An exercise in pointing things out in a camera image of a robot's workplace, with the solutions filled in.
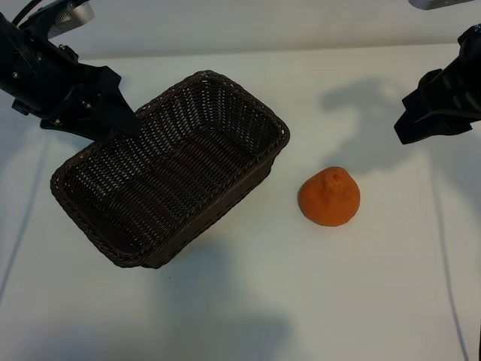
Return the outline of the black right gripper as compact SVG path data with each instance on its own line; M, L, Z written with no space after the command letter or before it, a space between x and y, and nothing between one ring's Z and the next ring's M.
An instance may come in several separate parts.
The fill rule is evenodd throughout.
M458 56L444 70L429 71L403 98L405 112L394 125L402 144L460 135L472 129L469 120L480 119L480 24L460 35L458 44Z

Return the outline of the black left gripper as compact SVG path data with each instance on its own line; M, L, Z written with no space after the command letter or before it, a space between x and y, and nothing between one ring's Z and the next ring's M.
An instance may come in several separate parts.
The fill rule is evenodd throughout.
M36 13L21 26L1 16L1 90L12 107L41 118L41 128L105 142L115 133L140 135L140 120L107 66L79 63L51 38L86 25L93 13Z

